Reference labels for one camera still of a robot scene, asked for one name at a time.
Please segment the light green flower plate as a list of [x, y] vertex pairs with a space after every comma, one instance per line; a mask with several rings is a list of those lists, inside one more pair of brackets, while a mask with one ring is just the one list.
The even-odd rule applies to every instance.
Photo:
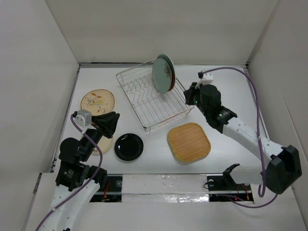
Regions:
[[152, 79], [154, 86], [160, 93], [169, 90], [172, 83], [172, 73], [168, 62], [163, 58], [157, 58], [152, 67]]

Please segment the red and teal plate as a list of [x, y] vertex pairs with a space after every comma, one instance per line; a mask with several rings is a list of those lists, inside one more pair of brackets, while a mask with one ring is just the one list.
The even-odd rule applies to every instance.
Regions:
[[166, 60], [166, 62], [169, 65], [169, 68], [170, 68], [170, 71], [171, 71], [171, 84], [170, 84], [168, 91], [171, 91], [174, 88], [175, 81], [176, 81], [174, 64], [173, 64], [171, 58], [166, 54], [160, 54], [160, 55], [158, 55], [157, 58], [163, 58], [164, 60]]

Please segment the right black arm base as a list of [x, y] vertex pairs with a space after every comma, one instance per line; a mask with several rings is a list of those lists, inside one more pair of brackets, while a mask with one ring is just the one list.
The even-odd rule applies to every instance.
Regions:
[[207, 175], [207, 182], [203, 188], [208, 190], [210, 202], [253, 202], [253, 193], [250, 185], [228, 185], [224, 182], [223, 175]]

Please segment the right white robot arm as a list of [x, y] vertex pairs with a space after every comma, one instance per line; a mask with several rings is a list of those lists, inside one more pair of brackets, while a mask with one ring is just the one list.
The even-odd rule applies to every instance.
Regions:
[[261, 161], [260, 167], [233, 164], [223, 172], [227, 189], [239, 184], [264, 184], [275, 194], [282, 194], [302, 175], [298, 150], [274, 143], [246, 125], [233, 111], [222, 106], [221, 94], [213, 85], [192, 83], [184, 91], [185, 103], [195, 105], [209, 126], [230, 137]]

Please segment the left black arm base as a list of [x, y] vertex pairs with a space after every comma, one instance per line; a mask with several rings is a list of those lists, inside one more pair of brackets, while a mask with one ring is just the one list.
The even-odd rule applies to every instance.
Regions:
[[104, 188], [99, 189], [90, 202], [118, 203], [122, 201], [123, 175], [108, 174]]

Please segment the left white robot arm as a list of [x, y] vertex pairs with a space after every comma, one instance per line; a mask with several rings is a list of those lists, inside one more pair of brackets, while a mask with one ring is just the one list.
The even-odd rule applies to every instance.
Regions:
[[87, 110], [72, 113], [70, 121], [82, 137], [69, 137], [60, 144], [50, 210], [36, 230], [72, 231], [94, 194], [106, 188], [107, 171], [101, 167], [103, 153], [98, 143], [103, 137], [113, 137], [119, 118], [116, 112], [97, 116]]

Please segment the plain beige plate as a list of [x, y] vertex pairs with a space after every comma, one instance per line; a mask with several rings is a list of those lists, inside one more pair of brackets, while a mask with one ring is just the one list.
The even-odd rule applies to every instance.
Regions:
[[114, 138], [107, 138], [102, 136], [100, 141], [98, 142], [98, 147], [100, 148], [102, 154], [105, 154], [113, 145]]

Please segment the beige bird pattern plate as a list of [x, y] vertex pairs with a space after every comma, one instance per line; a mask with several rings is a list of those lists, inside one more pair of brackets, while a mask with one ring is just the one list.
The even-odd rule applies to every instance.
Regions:
[[88, 92], [80, 103], [81, 109], [91, 112], [93, 116], [100, 116], [112, 112], [114, 105], [114, 95], [104, 89]]

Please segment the black round plate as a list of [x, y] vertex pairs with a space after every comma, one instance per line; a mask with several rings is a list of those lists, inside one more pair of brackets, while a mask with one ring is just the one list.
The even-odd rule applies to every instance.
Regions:
[[123, 161], [134, 161], [138, 159], [143, 152], [142, 139], [133, 133], [127, 133], [120, 136], [114, 146], [116, 156]]

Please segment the square woven bamboo tray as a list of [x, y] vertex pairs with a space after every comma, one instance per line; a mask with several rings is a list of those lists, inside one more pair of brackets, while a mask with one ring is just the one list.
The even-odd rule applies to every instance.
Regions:
[[211, 151], [211, 143], [197, 123], [187, 123], [171, 129], [167, 142], [175, 159], [184, 163], [199, 161]]

